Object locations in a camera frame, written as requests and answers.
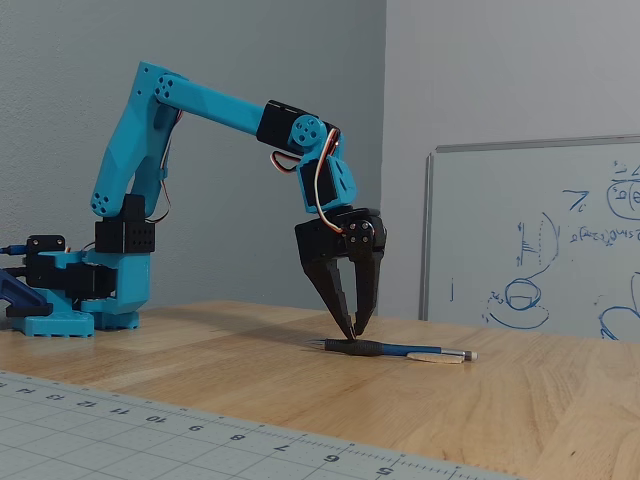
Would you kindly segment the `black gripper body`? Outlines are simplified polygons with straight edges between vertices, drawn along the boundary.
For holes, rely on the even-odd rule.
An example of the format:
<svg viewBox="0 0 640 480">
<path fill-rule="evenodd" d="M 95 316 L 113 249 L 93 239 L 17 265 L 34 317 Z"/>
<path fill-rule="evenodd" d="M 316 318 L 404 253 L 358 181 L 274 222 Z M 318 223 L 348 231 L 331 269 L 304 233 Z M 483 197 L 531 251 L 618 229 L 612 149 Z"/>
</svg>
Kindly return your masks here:
<svg viewBox="0 0 640 480">
<path fill-rule="evenodd" d="M 378 210 L 346 206 L 330 210 L 325 216 L 338 231 L 320 218 L 295 227 L 305 272 L 312 267 L 329 266 L 341 258 L 348 259 L 355 272 L 379 269 L 387 229 Z"/>
</svg>

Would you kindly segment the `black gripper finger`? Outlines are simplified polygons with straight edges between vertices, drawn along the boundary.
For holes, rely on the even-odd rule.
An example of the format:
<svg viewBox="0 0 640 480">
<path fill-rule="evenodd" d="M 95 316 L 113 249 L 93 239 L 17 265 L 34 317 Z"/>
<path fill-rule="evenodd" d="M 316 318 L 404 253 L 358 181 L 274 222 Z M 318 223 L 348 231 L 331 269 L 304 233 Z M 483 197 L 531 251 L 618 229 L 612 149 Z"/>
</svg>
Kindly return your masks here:
<svg viewBox="0 0 640 480">
<path fill-rule="evenodd" d="M 347 256 L 356 276 L 355 334 L 362 335 L 376 308 L 380 267 L 383 258 L 381 219 L 353 220 L 346 234 Z"/>
<path fill-rule="evenodd" d="M 337 260 L 315 260 L 303 263 L 302 267 L 343 335 L 353 341 L 355 333 L 342 290 Z"/>
</svg>

